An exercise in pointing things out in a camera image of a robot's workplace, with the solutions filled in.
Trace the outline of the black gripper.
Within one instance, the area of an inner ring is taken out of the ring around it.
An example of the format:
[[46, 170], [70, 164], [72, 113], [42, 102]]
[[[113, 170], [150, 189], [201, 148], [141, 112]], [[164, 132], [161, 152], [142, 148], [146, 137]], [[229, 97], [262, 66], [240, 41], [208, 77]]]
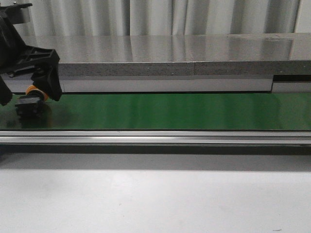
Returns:
[[[32, 5], [14, 3], [0, 8], [0, 72], [13, 76], [33, 72], [33, 85], [52, 100], [59, 101], [62, 89], [56, 50], [27, 45], [14, 26], [30, 21], [27, 13]], [[0, 104], [7, 105], [11, 99], [12, 92], [0, 77]]]

